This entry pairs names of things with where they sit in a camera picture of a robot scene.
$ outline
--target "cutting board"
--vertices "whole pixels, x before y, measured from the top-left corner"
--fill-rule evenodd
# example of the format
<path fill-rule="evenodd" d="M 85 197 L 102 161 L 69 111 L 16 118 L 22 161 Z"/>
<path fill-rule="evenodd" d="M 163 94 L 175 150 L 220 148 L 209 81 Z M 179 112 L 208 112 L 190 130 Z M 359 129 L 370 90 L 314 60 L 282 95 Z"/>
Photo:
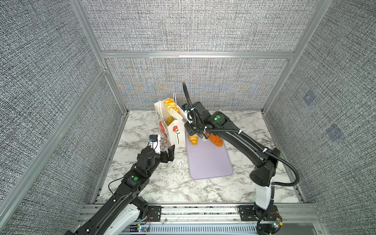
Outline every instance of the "cutting board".
<path fill-rule="evenodd" d="M 230 176 L 232 165 L 224 145 L 218 147 L 209 139 L 199 138 L 193 145 L 185 131 L 185 145 L 188 154 L 188 165 L 191 178 L 194 180 Z"/>

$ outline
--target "white marble surface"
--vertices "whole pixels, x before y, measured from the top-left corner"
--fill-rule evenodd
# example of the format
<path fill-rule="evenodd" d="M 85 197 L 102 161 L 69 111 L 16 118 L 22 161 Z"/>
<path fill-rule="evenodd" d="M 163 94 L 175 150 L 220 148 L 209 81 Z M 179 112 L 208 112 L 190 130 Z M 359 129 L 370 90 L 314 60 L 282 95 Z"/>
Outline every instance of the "white marble surface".
<path fill-rule="evenodd" d="M 260 112 L 223 111 L 239 128 L 261 144 L 274 147 Z M 98 201 L 106 201 L 111 193 L 108 184 L 122 177 L 136 162 L 137 154 L 146 146 L 150 134 L 160 134 L 154 111 L 131 111 L 108 171 Z M 193 180 L 189 174 L 185 147 L 175 150 L 175 160 L 161 163 L 150 178 L 150 183 L 140 193 L 150 202 L 254 202 L 255 183 L 249 178 L 254 165 L 233 145 L 224 141 L 234 174 L 205 180 Z M 290 182 L 284 166 L 279 163 L 276 181 Z M 111 184 L 115 191 L 120 180 Z M 276 203 L 297 203 L 292 187 L 276 186 Z"/>

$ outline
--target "white paper bag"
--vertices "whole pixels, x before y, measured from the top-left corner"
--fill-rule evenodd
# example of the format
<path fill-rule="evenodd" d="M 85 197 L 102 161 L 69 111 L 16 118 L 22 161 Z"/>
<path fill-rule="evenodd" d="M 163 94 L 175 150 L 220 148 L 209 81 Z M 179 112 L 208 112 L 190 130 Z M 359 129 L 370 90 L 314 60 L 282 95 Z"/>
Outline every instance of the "white paper bag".
<path fill-rule="evenodd" d="M 169 146 L 175 145 L 175 148 L 185 146 L 184 122 L 182 120 L 174 119 L 174 121 L 169 126 L 167 126 L 166 124 L 168 117 L 171 115 L 164 106 L 165 100 L 166 99 L 160 100 L 154 104 L 161 135 L 166 139 Z M 183 110 L 179 108 L 179 106 L 177 106 L 177 108 L 182 114 Z"/>

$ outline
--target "textured wall panel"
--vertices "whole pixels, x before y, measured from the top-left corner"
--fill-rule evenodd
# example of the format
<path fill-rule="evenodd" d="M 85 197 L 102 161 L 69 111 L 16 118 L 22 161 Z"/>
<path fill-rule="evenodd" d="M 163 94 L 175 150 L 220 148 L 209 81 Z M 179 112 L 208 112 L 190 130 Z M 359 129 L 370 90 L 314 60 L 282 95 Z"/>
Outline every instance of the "textured wall panel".
<path fill-rule="evenodd" d="M 104 50 L 293 51 L 319 0 L 82 0 Z"/>
<path fill-rule="evenodd" d="M 186 103 L 182 82 L 193 102 L 207 109 L 261 109 L 285 59 L 107 59 L 130 109 L 177 94 Z"/>
<path fill-rule="evenodd" d="M 5 234 L 64 234 L 90 203 L 122 112 L 105 78 L 6 225 Z"/>
<path fill-rule="evenodd" d="M 99 64 L 68 0 L 0 5 L 1 203 Z"/>
<path fill-rule="evenodd" d="M 334 0 L 267 117 L 332 235 L 376 214 L 376 2 Z"/>

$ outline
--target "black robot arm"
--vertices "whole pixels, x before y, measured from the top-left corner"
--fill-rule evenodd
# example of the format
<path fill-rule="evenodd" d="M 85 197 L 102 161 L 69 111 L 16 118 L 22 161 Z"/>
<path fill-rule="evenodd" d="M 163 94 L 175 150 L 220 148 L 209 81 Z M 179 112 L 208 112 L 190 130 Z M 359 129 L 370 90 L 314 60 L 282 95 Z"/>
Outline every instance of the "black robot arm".
<path fill-rule="evenodd" d="M 185 129 L 189 135 L 198 134 L 202 138 L 206 138 L 205 132 L 213 133 L 227 142 L 231 143 L 239 149 L 247 158 L 249 158 L 255 165 L 255 169 L 251 172 L 250 178 L 256 183 L 256 201 L 253 207 L 254 216 L 258 218 L 257 232 L 262 234 L 265 232 L 277 232 L 280 227 L 268 229 L 260 224 L 261 220 L 266 216 L 273 217 L 270 210 L 274 202 L 274 185 L 294 186 L 299 182 L 299 175 L 295 168 L 280 158 L 280 151 L 275 148 L 270 148 L 258 143 L 249 135 L 238 128 L 226 115 L 222 112 L 215 112 L 210 114 L 204 108 L 201 102 L 192 103 L 186 84 L 183 82 L 184 94 L 188 104 L 182 106 L 186 119 Z M 295 174 L 295 181 L 292 183 L 274 182 L 273 176 L 276 173 L 278 161 L 282 162 Z"/>
<path fill-rule="evenodd" d="M 175 145 L 168 148 L 167 152 L 157 154 L 155 149 L 147 146 L 137 155 L 137 162 L 124 175 L 121 184 L 113 196 L 90 218 L 88 222 L 80 226 L 72 233 L 67 231 L 65 235 L 103 235 L 111 223 L 130 203 L 140 210 L 139 219 L 143 219 L 147 211 L 147 202 L 138 194 L 149 183 L 149 178 L 159 163 L 168 163 L 174 160 Z"/>

